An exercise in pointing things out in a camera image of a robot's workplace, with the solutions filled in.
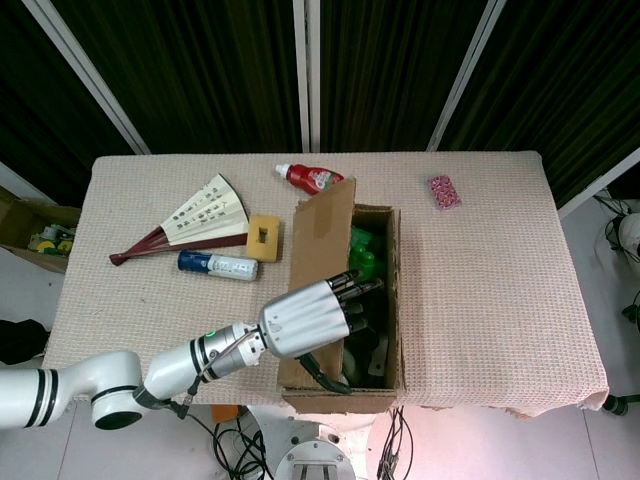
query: table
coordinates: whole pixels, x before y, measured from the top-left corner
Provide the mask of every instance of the table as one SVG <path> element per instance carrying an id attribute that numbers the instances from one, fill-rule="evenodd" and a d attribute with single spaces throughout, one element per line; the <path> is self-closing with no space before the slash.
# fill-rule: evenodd
<path id="1" fill-rule="evenodd" d="M 540 156 L 535 152 L 159 155 L 96 161 L 45 366 L 104 351 L 151 358 L 204 332 L 255 322 L 287 290 L 291 222 L 308 196 L 279 163 L 357 178 L 356 200 L 402 211 L 400 325 L 406 391 L 398 404 L 484 405 L 537 415 L 599 408 L 608 386 Z M 114 267 L 216 173 L 250 213 L 278 215 L 282 258 L 242 283 L 187 274 L 176 253 Z M 449 175 L 462 205 L 441 212 L 425 186 Z M 242 247 L 224 249 L 242 254 Z M 282 403 L 277 360 L 202 386 L 199 403 Z"/>

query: curtain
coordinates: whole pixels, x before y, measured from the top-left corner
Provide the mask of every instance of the curtain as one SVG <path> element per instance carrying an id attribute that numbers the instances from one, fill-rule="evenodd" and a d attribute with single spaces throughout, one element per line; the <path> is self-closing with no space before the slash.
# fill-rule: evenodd
<path id="1" fill-rule="evenodd" d="M 54 0 L 153 153 L 299 152 L 291 0 Z"/>
<path id="2" fill-rule="evenodd" d="M 93 161 L 132 151 L 22 3 L 0 12 L 0 161 L 80 206 Z"/>
<path id="3" fill-rule="evenodd" d="M 425 150 L 485 3 L 322 0 L 322 151 Z"/>
<path id="4" fill-rule="evenodd" d="M 507 2 L 440 150 L 537 150 L 562 206 L 640 146 L 638 32 L 637 2 Z"/>

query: open cardboard box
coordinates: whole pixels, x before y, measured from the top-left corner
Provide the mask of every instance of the open cardboard box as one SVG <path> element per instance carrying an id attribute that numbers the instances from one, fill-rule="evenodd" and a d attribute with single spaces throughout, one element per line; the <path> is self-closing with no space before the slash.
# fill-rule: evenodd
<path id="1" fill-rule="evenodd" d="M 75 227 L 80 219 L 79 208 L 43 205 L 29 200 L 13 200 L 0 210 L 0 247 L 39 267 L 56 273 L 65 273 L 68 257 L 45 255 L 27 250 L 31 235 L 44 227 L 57 223 Z"/>
<path id="2" fill-rule="evenodd" d="M 330 278 L 348 269 L 351 226 L 373 228 L 385 235 L 388 295 L 388 337 L 385 388 L 353 389 L 351 395 L 327 392 L 294 359 L 280 361 L 278 384 L 282 397 L 300 413 L 379 413 L 404 389 L 398 325 L 400 269 L 400 212 L 392 207 L 356 205 L 353 178 L 315 195 L 296 208 L 289 290 Z M 343 341 L 313 352 L 324 372 L 334 380 L 342 373 Z"/>

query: red and white bottle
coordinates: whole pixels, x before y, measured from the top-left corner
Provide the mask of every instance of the red and white bottle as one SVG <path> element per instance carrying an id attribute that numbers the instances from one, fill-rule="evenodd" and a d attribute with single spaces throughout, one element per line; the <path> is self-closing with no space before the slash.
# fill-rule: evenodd
<path id="1" fill-rule="evenodd" d="M 334 183 L 341 182 L 344 177 L 339 173 L 321 167 L 305 167 L 284 163 L 276 165 L 276 172 L 295 187 L 301 188 L 310 195 L 324 192 Z"/>

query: pink package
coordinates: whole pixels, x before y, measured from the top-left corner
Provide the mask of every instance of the pink package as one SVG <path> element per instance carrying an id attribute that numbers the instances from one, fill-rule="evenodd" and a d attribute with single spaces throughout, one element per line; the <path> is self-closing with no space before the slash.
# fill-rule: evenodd
<path id="1" fill-rule="evenodd" d="M 440 175 L 427 180 L 440 210 L 448 210 L 462 203 L 456 189 L 447 175 Z"/>

